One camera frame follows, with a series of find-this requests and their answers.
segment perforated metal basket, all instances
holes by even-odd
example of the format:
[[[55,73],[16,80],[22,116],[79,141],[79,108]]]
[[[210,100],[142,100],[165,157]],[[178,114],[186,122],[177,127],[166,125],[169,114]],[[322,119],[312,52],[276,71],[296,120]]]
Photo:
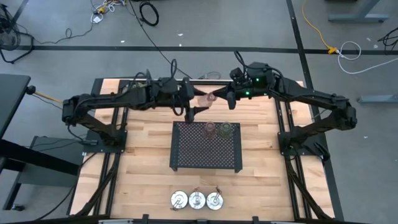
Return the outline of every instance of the perforated metal basket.
[[[215,123],[219,129],[222,123]],[[222,138],[219,134],[207,138],[205,122],[175,121],[173,123],[170,167],[209,169],[242,169],[241,130],[239,123],[231,123],[233,134]]]

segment gray concrete floor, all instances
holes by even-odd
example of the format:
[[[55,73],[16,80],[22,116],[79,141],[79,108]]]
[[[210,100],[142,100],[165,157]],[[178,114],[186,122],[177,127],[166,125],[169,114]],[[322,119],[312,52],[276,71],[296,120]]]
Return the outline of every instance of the gray concrete floor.
[[[1,2],[7,4],[11,14],[14,14],[22,0]],[[301,16],[302,3],[302,0],[293,2],[304,47],[323,49],[317,33]],[[381,49],[382,45],[376,40],[395,28],[398,21],[398,3],[395,1],[381,1],[375,7],[375,13],[389,13],[391,16],[383,24],[334,24],[327,21],[327,13],[355,11],[362,3],[308,0],[306,14],[323,31],[330,45],[339,47],[343,42],[353,40],[363,49],[373,49],[374,44]],[[296,48],[285,1],[163,0],[154,1],[154,4],[160,13],[160,23],[157,27],[146,26],[146,29],[159,46]],[[74,34],[86,31],[90,26],[90,7],[89,1],[58,0],[43,4],[30,0],[18,23],[39,40],[56,40],[64,37],[67,27]],[[95,25],[85,37],[66,40],[59,45],[151,46],[135,18],[120,7],[114,13],[107,14],[104,21]],[[14,57],[20,53],[6,52],[6,56]],[[222,78],[228,78],[229,71],[238,67],[232,53],[164,53],[168,58],[176,58],[179,67],[193,77],[217,71]],[[282,70],[286,77],[303,80],[297,54],[243,53],[243,56],[247,63],[267,62]],[[392,58],[362,56],[355,62],[343,62],[343,66],[357,71]],[[398,131],[395,119],[397,107],[362,106],[356,103],[356,99],[361,95],[395,93],[398,62],[360,75],[348,75],[338,67],[336,55],[307,55],[307,60],[315,88],[350,98],[358,113],[356,129],[330,131],[326,135],[345,220],[395,223],[398,209],[398,151],[394,147]],[[169,64],[158,52],[43,50],[32,52],[15,65],[0,62],[0,73],[30,75],[31,85],[59,99],[90,92],[95,78],[132,76],[147,68],[153,77],[169,75]],[[83,128],[75,130],[77,134],[84,131]],[[35,135],[70,138],[60,122],[58,109],[26,96],[5,139],[26,145]],[[6,171],[0,176],[1,205],[15,176],[15,173]],[[0,222],[35,219],[56,205],[68,190],[25,185],[16,203],[24,204],[26,210],[0,211]],[[50,217],[65,216],[67,203],[68,200]]]

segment butcher block tabletop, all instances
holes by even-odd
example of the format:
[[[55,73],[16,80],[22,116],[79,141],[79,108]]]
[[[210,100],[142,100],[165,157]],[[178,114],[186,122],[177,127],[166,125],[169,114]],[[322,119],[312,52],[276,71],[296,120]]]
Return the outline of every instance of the butcher block tabletop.
[[[118,79],[104,79],[101,94],[118,92],[118,85]],[[205,92],[221,87],[195,85]],[[197,99],[191,102],[191,106],[195,105]],[[308,105],[292,102],[291,108],[295,125],[312,123]],[[111,122],[112,115],[113,109],[95,112],[95,117],[106,124]],[[195,121],[241,124],[243,170],[237,174],[224,169],[179,168],[174,172],[169,167],[173,121],[183,121],[183,116],[175,116],[170,108],[129,110],[126,151],[121,154],[111,218],[141,218],[149,214],[150,219],[252,220],[258,216],[264,221],[294,220],[285,161],[279,152],[279,125],[273,99],[243,99],[237,101],[235,110],[229,110],[227,102],[218,99],[209,110],[195,116]],[[78,212],[98,187],[103,157],[98,153],[82,167],[70,214]],[[308,191],[323,211],[334,217],[322,161],[317,156],[302,156],[301,160]],[[224,198],[223,207],[217,211],[206,206],[194,210],[189,205],[177,212],[170,209],[170,197],[177,190],[189,196],[198,188],[208,195],[216,187]],[[105,211],[108,188],[102,197],[100,214]],[[302,197],[297,188],[296,191],[303,217]]]

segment round metal lid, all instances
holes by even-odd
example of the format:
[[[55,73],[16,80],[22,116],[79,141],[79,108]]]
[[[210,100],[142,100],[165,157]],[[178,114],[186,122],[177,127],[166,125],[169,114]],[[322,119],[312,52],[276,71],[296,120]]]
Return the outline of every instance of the round metal lid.
[[[178,190],[172,194],[171,203],[175,209],[185,208],[188,203],[188,196],[185,192]]]
[[[212,210],[219,210],[224,203],[224,199],[218,192],[213,192],[207,196],[206,204]]]
[[[206,197],[201,192],[195,191],[189,196],[189,205],[193,209],[201,209],[206,204]]]

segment white cable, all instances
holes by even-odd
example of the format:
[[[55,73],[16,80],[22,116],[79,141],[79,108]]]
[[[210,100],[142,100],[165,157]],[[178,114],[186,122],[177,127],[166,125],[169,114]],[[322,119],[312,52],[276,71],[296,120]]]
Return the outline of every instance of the white cable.
[[[105,8],[107,8],[110,12],[114,12],[114,6],[119,6],[119,5],[125,6],[125,5],[126,5],[126,2],[123,1],[123,0],[120,0],[120,3],[116,3],[114,0],[109,0],[109,1],[104,0],[103,3],[102,3],[102,5],[99,5],[99,6],[97,6],[97,7],[95,8],[94,12],[96,12],[99,8],[104,7],[104,6],[105,6]],[[99,13],[99,14],[96,15],[96,14],[94,14],[94,12],[91,14],[90,21],[91,21],[92,23],[99,23],[99,22],[101,22],[101,21],[104,19],[104,15],[103,15],[102,13]],[[97,17],[99,18],[99,20],[98,20],[98,21],[94,21],[94,20],[93,20],[93,17],[94,17],[94,16],[97,16]]]
[[[359,49],[359,54],[358,54],[357,57],[355,57],[355,58],[349,58],[349,57],[346,57],[346,56],[343,55],[343,47],[344,47],[344,45],[346,45],[346,44],[348,44],[348,43],[354,44],[354,45],[356,45],[356,46],[358,47],[358,49]],[[367,69],[362,70],[362,71],[358,71],[358,72],[347,72],[345,69],[343,69],[343,66],[341,66],[340,58],[344,58],[344,59],[347,59],[347,60],[356,60],[356,59],[358,59],[358,58],[361,56],[361,52],[362,52],[361,47],[360,47],[359,44],[357,44],[356,42],[347,41],[347,42],[344,42],[343,45],[341,45],[340,50],[337,50],[336,52],[338,53],[338,56],[337,56],[338,65],[340,66],[340,68],[342,69],[342,71],[344,71],[345,73],[350,74],[350,75],[355,75],[355,74],[363,73],[363,72],[369,71],[370,69],[374,69],[374,68],[380,67],[380,66],[382,66],[382,65],[387,65],[388,63],[391,63],[391,62],[394,62],[394,61],[398,60],[398,58],[395,58],[395,59],[392,59],[392,60],[390,60],[390,61],[388,61],[388,62],[384,62],[384,63],[381,63],[381,64],[379,64],[379,65],[372,66],[372,67],[367,68]]]

